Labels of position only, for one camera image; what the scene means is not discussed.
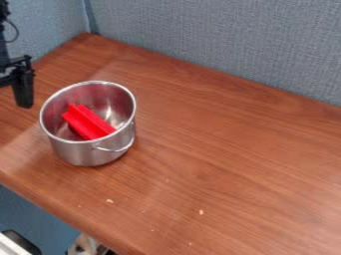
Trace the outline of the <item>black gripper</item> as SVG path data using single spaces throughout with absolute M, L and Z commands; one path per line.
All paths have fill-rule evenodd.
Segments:
M 0 88 L 12 86 L 16 104 L 20 108 L 33 106 L 33 77 L 32 57 L 24 55 L 0 63 Z

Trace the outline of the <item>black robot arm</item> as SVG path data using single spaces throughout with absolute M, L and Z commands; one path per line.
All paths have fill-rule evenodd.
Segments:
M 0 0 L 0 88 L 10 87 L 16 105 L 20 108 L 30 109 L 33 106 L 33 80 L 34 70 L 32 68 L 32 57 L 22 55 L 16 58 L 9 57 L 6 45 L 16 41 L 20 32 L 8 19 L 10 15 L 8 0 Z M 5 23 L 8 23 L 16 35 L 12 40 L 6 40 L 4 36 Z

